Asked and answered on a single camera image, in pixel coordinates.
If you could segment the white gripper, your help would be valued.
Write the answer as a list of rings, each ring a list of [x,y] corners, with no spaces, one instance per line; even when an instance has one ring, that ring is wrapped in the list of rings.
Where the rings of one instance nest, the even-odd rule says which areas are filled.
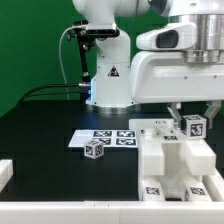
[[[208,101],[204,116],[211,129],[224,100],[224,55],[218,63],[193,64],[182,52],[141,51],[132,60],[129,90],[136,103],[169,103],[178,129],[180,102]]]

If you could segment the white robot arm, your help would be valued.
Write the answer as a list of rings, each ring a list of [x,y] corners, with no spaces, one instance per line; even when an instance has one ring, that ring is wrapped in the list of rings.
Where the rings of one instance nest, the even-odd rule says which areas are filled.
[[[80,52],[97,47],[97,71],[87,104],[103,111],[166,103],[181,122],[184,102],[205,101],[212,120],[224,100],[224,0],[72,0],[86,22]],[[129,35],[115,22],[154,10],[168,24]]]

